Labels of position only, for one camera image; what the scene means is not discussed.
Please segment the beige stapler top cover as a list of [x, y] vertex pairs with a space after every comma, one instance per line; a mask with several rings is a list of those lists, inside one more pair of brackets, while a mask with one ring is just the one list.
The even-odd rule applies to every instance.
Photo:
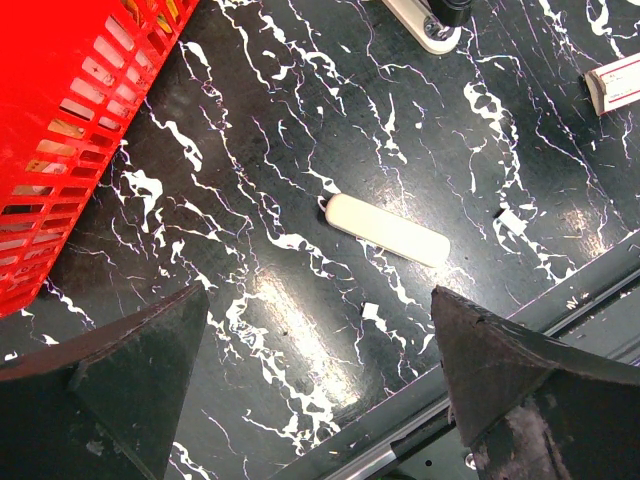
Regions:
[[440, 267], [451, 251], [446, 236], [344, 193], [328, 201], [325, 219], [338, 230], [426, 267]]

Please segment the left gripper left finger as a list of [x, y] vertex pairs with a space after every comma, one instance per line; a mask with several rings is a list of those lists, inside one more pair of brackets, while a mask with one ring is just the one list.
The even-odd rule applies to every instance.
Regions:
[[163, 478], [208, 308], [187, 287], [3, 362], [2, 478]]

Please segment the small strip of staples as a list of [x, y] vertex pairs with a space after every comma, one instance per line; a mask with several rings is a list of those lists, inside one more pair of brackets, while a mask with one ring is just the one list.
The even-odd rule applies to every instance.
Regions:
[[527, 228], [527, 223], [510, 209], [503, 209], [495, 219], [495, 223], [498, 228], [505, 228], [516, 236], [521, 236]]

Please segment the red white staple box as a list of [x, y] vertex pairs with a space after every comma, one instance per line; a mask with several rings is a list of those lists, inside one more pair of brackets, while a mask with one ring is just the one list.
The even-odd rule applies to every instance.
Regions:
[[636, 53], [584, 74], [598, 116], [639, 100], [639, 67], [640, 54]]

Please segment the stapler base with black magazine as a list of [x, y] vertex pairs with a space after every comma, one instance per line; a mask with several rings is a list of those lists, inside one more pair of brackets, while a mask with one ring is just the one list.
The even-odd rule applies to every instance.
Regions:
[[430, 54], [451, 52], [470, 20], [473, 0], [384, 0], [384, 5]]

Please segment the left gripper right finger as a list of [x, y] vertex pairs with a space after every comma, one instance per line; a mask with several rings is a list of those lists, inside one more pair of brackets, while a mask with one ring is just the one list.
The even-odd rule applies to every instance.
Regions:
[[639, 370], [456, 292], [431, 317], [454, 420], [482, 479], [636, 479]]

